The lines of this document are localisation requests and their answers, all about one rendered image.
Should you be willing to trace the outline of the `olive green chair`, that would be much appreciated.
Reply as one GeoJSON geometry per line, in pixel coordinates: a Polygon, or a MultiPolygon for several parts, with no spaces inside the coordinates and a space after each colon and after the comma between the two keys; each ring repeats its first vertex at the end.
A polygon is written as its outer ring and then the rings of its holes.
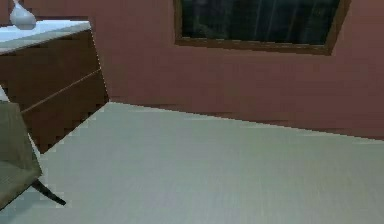
{"type": "Polygon", "coordinates": [[[66,202],[39,180],[41,176],[19,105],[0,101],[0,211],[29,187],[65,206],[66,202]]]}

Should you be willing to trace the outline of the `wooden framed window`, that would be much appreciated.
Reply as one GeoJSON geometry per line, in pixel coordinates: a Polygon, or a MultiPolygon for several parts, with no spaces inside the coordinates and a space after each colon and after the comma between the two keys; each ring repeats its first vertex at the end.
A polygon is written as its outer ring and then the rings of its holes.
{"type": "Polygon", "coordinates": [[[352,0],[174,0],[178,46],[329,56],[352,0]]]}

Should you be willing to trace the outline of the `white round vase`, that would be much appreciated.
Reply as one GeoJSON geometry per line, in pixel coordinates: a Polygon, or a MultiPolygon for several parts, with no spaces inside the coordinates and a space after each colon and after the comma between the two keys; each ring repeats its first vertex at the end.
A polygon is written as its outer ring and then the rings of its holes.
{"type": "Polygon", "coordinates": [[[36,18],[35,16],[24,8],[19,0],[12,0],[14,6],[10,13],[11,23],[20,30],[33,30],[36,27],[36,18]]]}

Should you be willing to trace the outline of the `brown chest of drawers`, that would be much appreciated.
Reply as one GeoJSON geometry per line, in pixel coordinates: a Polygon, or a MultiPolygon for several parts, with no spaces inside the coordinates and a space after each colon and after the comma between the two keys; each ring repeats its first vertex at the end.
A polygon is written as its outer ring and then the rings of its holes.
{"type": "Polygon", "coordinates": [[[20,106],[45,153],[108,101],[91,24],[42,20],[0,27],[0,99],[20,106]]]}

